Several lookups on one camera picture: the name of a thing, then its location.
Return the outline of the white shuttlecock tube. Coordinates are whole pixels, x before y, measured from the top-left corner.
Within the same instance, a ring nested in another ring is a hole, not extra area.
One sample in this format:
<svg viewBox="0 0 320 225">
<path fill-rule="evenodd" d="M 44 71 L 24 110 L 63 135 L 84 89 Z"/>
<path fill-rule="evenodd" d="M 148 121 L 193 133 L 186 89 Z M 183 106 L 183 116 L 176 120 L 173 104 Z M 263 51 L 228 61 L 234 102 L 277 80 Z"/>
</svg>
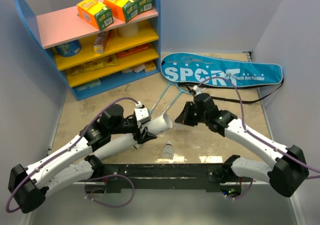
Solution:
<svg viewBox="0 0 320 225">
<path fill-rule="evenodd" d="M 148 131 L 154 135 L 159 135 L 173 127 L 173 123 L 168 114 L 164 113 L 156 118 L 146 122 L 142 127 L 147 127 Z M 115 156 L 127 149 L 130 149 L 138 143 L 134 140 L 131 133 L 121 135 L 120 137 L 111 140 L 106 145 L 97 149 L 93 154 L 101 161 Z"/>
</svg>

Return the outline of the white shuttlecock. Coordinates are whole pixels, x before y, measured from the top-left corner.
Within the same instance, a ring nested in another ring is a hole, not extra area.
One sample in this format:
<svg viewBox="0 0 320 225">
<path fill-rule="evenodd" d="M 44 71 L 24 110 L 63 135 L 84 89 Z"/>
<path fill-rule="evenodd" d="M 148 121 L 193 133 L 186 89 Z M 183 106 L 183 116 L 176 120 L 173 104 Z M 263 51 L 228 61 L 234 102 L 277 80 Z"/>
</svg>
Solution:
<svg viewBox="0 0 320 225">
<path fill-rule="evenodd" d="M 174 151 L 172 148 L 172 143 L 170 141 L 166 143 L 163 151 L 161 152 L 161 158 L 169 160 L 172 160 L 174 158 Z"/>
<path fill-rule="evenodd" d="M 176 129 L 176 130 L 184 130 L 185 129 L 185 125 L 174 122 L 173 123 L 173 128 Z"/>
</svg>

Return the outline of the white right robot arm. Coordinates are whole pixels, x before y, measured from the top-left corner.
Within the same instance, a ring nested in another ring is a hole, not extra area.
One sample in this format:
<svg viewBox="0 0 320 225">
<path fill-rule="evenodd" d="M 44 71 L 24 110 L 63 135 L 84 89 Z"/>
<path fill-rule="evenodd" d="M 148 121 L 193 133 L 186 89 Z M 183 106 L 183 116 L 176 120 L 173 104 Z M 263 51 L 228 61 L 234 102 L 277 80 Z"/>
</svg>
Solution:
<svg viewBox="0 0 320 225">
<path fill-rule="evenodd" d="M 207 93 L 197 94 L 193 101 L 186 102 L 175 123 L 190 127 L 205 124 L 210 131 L 237 142 L 261 159 L 254 161 L 232 155 L 215 173 L 221 183 L 244 177 L 256 179 L 289 198 L 310 174 L 300 147 L 287 147 L 265 137 L 230 111 L 218 109 Z"/>
</svg>

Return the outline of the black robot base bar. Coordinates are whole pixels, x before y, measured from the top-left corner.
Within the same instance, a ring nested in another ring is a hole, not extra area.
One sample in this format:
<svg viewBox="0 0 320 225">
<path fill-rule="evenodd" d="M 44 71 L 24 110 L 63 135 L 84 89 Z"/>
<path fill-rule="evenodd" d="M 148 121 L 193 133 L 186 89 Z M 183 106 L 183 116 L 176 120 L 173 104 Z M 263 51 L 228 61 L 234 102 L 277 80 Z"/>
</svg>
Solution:
<svg viewBox="0 0 320 225">
<path fill-rule="evenodd" d="M 154 164 L 104 164 L 88 178 L 122 175 L 130 179 L 137 190 L 205 190 L 219 193 L 227 190 L 227 183 L 239 180 L 249 182 L 247 177 L 238 178 L 221 163 L 154 163 Z"/>
</svg>

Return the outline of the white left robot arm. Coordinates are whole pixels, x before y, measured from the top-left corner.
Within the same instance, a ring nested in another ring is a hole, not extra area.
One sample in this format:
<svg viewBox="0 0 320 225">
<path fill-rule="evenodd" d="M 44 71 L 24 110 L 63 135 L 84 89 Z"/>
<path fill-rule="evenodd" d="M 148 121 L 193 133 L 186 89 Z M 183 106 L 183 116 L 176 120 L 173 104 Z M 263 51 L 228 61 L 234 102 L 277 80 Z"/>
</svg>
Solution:
<svg viewBox="0 0 320 225">
<path fill-rule="evenodd" d="M 6 212 L 27 214 L 37 209 L 45 201 L 54 176 L 109 143 L 114 134 L 130 134 L 138 144 L 156 139 L 156 134 L 146 125 L 150 121 L 150 112 L 141 102 L 135 104 L 133 114 L 127 118 L 121 105 L 111 103 L 59 150 L 29 166 L 17 164 L 11 169 L 8 182 L 11 195 Z"/>
</svg>

